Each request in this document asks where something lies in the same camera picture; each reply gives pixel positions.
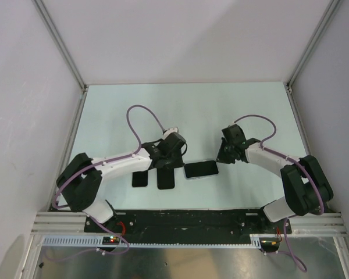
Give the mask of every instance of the black pad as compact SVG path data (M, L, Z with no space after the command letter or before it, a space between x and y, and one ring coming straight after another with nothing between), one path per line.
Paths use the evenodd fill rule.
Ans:
M175 170L158 169L156 170L156 179L159 190L173 189L175 187Z
M148 184L148 171L137 171L132 174L132 187L146 187Z

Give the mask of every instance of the aluminum frame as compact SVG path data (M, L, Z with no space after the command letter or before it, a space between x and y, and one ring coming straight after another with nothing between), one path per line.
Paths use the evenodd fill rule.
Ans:
M325 14L322 16L313 36L311 37L300 61L296 65L288 83L287 83L287 96L289 98L291 108L294 113L294 117L299 128L299 132L307 153L310 153L310 147L307 141L307 136L304 127L301 123L300 114L296 108L293 96L291 94L291 86L295 82L297 76L306 65L311 54L313 53L318 42L322 38L325 30L327 29L333 16L336 14L339 6L343 0L332 0L326 9ZM59 173L68 164L70 153L73 147L73 143L76 137L77 128L79 126L81 113L83 111L84 103L87 96L87 85L84 83L82 76L77 69L62 37L56 28L51 15L47 11L46 6L42 0L32 0L36 7L40 17L43 19L51 37L53 38L56 46L58 47L60 54L64 58L66 64L74 75L80 88L83 90L83 94L80 98L77 110L73 119L72 127L67 139L65 150L62 156L62 160L59 165ZM53 191L49 196L47 208L50 207L51 199L54 196L56 185L53 185ZM21 269L17 273L16 278L31 279L35 275L38 258L40 257L41 247L46 237L57 235L58 238L67 238L69 236L75 236L78 238L88 238L90 236L101 236L106 234L90 234L84 233L84 223L86 215L84 213L70 213L70 212L39 212L30 235L27 252L23 256ZM291 227L293 233L289 237L333 237L336 244L336 248L339 254L339 258L344 270L346 278L349 278L349 237L347 235L346 228L344 226L343 219L340 213L325 213L322 216L307 215L304 217L296 217L291 219ZM250 235L252 239L257 237L270 237L272 235L267 234L253 234Z
M86 242L86 239L99 239L105 233L86 233L84 224L87 215L85 213L73 212L39 212L35 218L31 231L30 244L27 253L24 255L25 264L21 273L17 276L20 279L31 279L35 275L38 258L42 246L51 245L51 238L63 241L66 244L61 246L89 246L94 247L94 242ZM340 262L346 279L349 279L349 237L340 213L325 213L321 216L308 214L303 217L290 219L292 237L333 237L339 254ZM223 245L213 248L259 248L259 237L275 237L270 234L251 234L252 245ZM70 242L70 239L79 239L80 242ZM212 248L212 245L186 245L193 248ZM185 246L177 245L133 245L140 248L179 248Z

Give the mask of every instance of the smartphone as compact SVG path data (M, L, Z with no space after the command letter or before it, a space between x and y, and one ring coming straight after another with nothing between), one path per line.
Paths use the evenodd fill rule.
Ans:
M214 160L185 164L184 169L185 176L189 179L219 174L219 169Z

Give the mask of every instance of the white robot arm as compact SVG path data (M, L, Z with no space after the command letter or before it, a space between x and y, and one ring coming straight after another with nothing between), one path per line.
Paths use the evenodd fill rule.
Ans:
M114 216L114 209L97 196L98 188L104 181L124 174L150 169L174 168L184 165L182 147L186 140L178 133L177 128L164 132L158 141L144 143L136 153L105 158L89 158L85 153L75 156L57 179L58 187L78 171L87 170L63 189L62 195L73 212L85 212L104 223Z
M237 124L228 126L222 133L224 137L217 162L233 164L236 160L240 160L256 164L282 179L284 197L262 207L263 214L270 222L274 223L293 215L303 216L319 207L320 201L315 189L309 182L303 182L302 178L307 177L300 167L304 168L315 183L323 203L333 198L331 186L315 157L308 155L299 158L263 147L255 138L247 140Z

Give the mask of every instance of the black mounting plate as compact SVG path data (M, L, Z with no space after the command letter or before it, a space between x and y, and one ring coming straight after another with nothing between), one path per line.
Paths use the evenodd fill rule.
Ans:
M283 221L270 223L258 209L233 210L116 210L117 218L104 226L120 233L126 226L125 239L138 244L250 244L250 234L283 232ZM103 233L90 218L86 233ZM291 234L290 225L287 233Z

